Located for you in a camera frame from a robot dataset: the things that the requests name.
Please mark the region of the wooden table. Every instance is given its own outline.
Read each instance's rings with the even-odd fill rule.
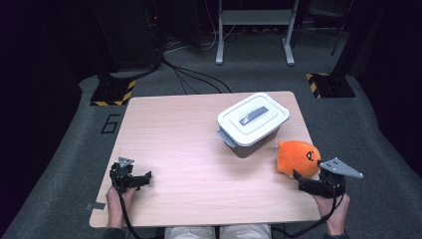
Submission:
[[[298,183],[278,173],[280,140],[312,143],[291,92],[269,92],[291,116],[275,139],[239,158],[217,134],[217,116],[252,95],[145,97],[130,100],[111,153],[97,202],[106,203],[108,172],[119,156],[134,160],[134,176],[152,171],[135,193],[133,226],[233,225],[318,220],[317,205]],[[107,210],[90,224],[106,227]]]

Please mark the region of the metal bracket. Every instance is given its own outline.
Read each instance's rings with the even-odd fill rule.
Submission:
[[[119,157],[118,158],[118,165],[120,166],[120,168],[126,167],[133,162],[134,162],[134,160],[128,159],[128,158],[125,158],[125,157]]]
[[[363,174],[361,172],[356,171],[338,158],[321,162],[319,167],[335,174],[363,178]]]

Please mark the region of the container lid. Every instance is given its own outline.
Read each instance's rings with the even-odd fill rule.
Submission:
[[[278,128],[290,116],[266,93],[255,93],[218,115],[218,124],[241,146],[250,146]]]

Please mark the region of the orange stuffed toy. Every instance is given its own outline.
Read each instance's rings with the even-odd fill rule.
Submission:
[[[317,161],[319,151],[315,146],[304,141],[280,141],[277,169],[293,178],[293,169],[305,178],[311,178],[319,172]]]

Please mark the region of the human arm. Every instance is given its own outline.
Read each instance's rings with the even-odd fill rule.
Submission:
[[[316,205],[320,216],[326,216],[331,212],[333,201],[332,198],[324,198],[313,194],[312,197],[316,201]],[[348,238],[344,230],[344,224],[345,217],[347,215],[348,205],[350,203],[350,197],[347,193],[344,193],[342,199],[341,196],[336,199],[336,203],[339,203],[337,208],[334,210],[332,215],[328,218],[325,223],[326,234],[324,235],[324,238]]]
[[[130,207],[135,191],[135,187],[128,188],[127,192],[121,195],[123,197],[126,210]],[[103,235],[103,239],[123,239],[125,236],[124,231],[121,230],[124,222],[123,211],[121,210],[120,199],[114,186],[108,189],[105,198],[107,201],[108,223],[106,225],[106,231]]]

